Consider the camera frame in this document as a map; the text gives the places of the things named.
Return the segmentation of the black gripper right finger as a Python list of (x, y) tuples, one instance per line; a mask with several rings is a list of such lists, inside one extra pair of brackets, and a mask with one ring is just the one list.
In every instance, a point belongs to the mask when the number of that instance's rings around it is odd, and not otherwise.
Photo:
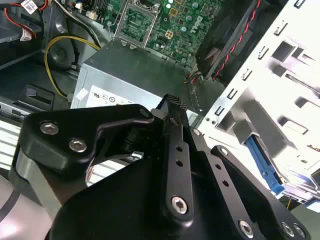
[(210, 148), (184, 119), (194, 219), (186, 240), (309, 240), (303, 224), (221, 145)]

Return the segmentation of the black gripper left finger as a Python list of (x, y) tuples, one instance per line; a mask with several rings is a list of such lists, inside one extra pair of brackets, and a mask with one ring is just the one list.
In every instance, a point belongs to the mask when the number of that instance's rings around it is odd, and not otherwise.
[(185, 177), (191, 171), (185, 119), (185, 106), (171, 95), (152, 110), (127, 104), (32, 113), (12, 166), (54, 221), (73, 196), (139, 161), (160, 160), (166, 183), (182, 161)]

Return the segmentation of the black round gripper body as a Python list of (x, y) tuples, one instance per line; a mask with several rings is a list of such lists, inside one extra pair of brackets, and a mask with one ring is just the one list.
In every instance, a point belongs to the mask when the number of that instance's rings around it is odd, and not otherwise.
[(186, 240), (195, 217), (192, 171), (183, 161), (166, 183), (159, 159), (140, 160), (69, 199), (52, 240)]

